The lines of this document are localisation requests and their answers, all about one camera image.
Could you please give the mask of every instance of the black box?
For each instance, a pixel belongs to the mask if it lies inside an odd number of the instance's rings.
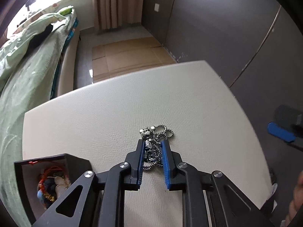
[[[78,158],[70,154],[59,154],[49,157],[17,161],[15,173],[19,195],[31,224],[45,212],[43,205],[37,198],[37,175],[42,168],[53,166],[52,162],[59,162],[65,166],[66,174],[74,183],[84,172],[92,170],[89,160]]]

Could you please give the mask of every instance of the white wall outlet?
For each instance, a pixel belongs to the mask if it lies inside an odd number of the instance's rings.
[[[155,11],[156,12],[159,12],[159,7],[160,7],[160,5],[158,3],[155,3]]]

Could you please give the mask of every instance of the human hand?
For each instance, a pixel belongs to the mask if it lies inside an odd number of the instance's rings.
[[[299,174],[298,183],[294,188],[294,198],[289,204],[288,215],[285,219],[285,226],[288,226],[299,208],[303,204],[303,172]]]

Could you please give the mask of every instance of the tabletop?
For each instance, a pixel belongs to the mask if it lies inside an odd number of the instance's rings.
[[[257,206],[271,190],[256,134],[228,87],[206,61],[178,63],[111,78],[72,91],[25,114],[23,159],[69,153],[99,173],[135,150],[139,130],[165,124],[172,151],[198,170],[222,171]],[[163,170],[143,173],[125,192],[125,226],[182,226],[181,192]]]

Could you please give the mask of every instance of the box of jewelry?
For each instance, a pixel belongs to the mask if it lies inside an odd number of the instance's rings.
[[[89,160],[70,154],[15,162],[19,195],[31,224],[88,170]]]

